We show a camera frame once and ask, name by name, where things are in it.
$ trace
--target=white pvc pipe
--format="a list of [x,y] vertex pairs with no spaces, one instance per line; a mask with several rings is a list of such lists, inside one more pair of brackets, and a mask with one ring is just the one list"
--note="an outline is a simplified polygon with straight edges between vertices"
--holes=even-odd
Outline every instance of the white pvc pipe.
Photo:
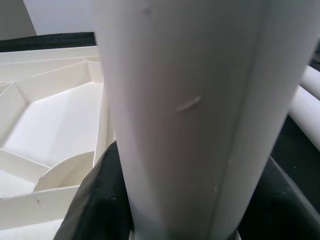
[[299,86],[291,103],[289,115],[320,151],[320,101]]
[[316,44],[320,2],[93,6],[136,239],[227,239]]
[[320,100],[320,72],[307,66],[300,84],[304,89]]

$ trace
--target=white tube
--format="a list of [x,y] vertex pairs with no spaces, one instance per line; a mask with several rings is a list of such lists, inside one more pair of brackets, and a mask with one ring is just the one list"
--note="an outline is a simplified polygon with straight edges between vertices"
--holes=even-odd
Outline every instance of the white tube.
[[320,2],[93,3],[136,239],[227,239],[316,44]]
[[304,89],[320,100],[320,72],[307,66],[300,84]]
[[320,101],[299,86],[289,115],[320,151]]

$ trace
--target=white cylindrical pipe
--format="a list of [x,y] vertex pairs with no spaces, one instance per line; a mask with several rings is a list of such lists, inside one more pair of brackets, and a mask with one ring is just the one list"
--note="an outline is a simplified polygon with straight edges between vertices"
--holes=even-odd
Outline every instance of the white cylindrical pipe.
[[93,6],[136,239],[227,239],[316,44],[320,2]]
[[299,86],[291,103],[289,115],[320,151],[320,101]]
[[307,66],[300,84],[304,89],[320,100],[320,72]]

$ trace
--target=scratch mark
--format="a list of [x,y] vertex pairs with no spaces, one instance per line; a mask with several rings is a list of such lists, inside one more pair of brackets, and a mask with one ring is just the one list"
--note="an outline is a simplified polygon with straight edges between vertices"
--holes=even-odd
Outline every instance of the scratch mark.
[[201,97],[201,96],[196,96],[194,99],[192,99],[192,100],[186,102],[185,104],[177,107],[177,108],[175,109],[175,111],[176,111],[177,113],[180,113],[180,112],[189,110],[189,109],[195,107],[196,105],[198,105],[198,104],[201,102],[201,100],[202,100],[202,97]]

